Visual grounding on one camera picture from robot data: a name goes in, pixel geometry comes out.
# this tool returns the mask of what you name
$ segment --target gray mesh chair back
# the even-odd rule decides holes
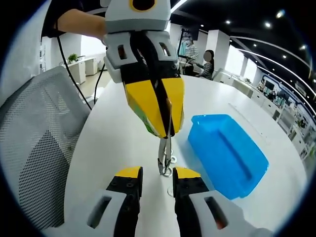
[[[0,108],[1,166],[40,230],[64,223],[69,165],[89,112],[63,67],[32,78]]]

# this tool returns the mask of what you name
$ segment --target blue plastic tray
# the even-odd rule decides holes
[[[214,188],[232,200],[246,197],[266,173],[269,162],[229,115],[192,117],[189,142]]]

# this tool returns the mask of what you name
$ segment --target potted plant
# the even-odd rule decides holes
[[[75,53],[71,54],[71,55],[68,57],[68,64],[77,61],[77,59],[78,59],[78,55],[76,55]]]

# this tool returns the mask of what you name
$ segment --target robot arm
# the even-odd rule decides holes
[[[143,168],[118,172],[106,190],[99,190],[78,205],[69,220],[44,231],[48,237],[134,237]],[[255,228],[243,217],[240,207],[217,191],[209,191],[199,173],[173,168],[173,196],[181,237],[272,237],[264,228]]]
[[[169,18],[169,0],[111,1],[103,40],[113,81],[122,82],[130,108],[160,138],[158,168],[166,176],[172,175],[171,137],[184,117],[184,83],[175,65],[176,50],[164,31]]]

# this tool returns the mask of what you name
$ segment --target black ceiling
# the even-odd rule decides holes
[[[81,0],[84,11],[91,11],[100,8],[99,0]],[[173,7],[179,0],[170,0]],[[310,5],[311,1],[289,1],[289,0],[187,0],[179,9],[171,15],[171,22],[180,25],[201,25],[201,30],[209,31],[219,29],[229,36],[239,36],[254,38],[266,41],[280,46],[310,64],[311,55],[314,55],[316,34],[314,33],[316,25],[313,18],[314,11]],[[279,19],[276,14],[281,9],[285,10],[285,15]],[[268,21],[272,27],[267,29],[264,23]],[[234,41],[233,46],[244,49]],[[266,45],[260,42],[254,42],[247,39],[238,39],[242,44],[252,52],[268,57],[284,65],[304,81],[314,87],[311,79],[308,79],[310,68],[294,56],[284,52],[281,49]],[[308,45],[308,49],[299,50],[303,44]],[[249,53],[244,53],[246,57],[254,62],[256,59]],[[286,69],[270,62],[269,60],[259,58],[267,69],[279,77],[286,80],[294,86],[298,80]],[[313,93],[305,89],[309,95],[309,103],[315,105],[312,100]]]

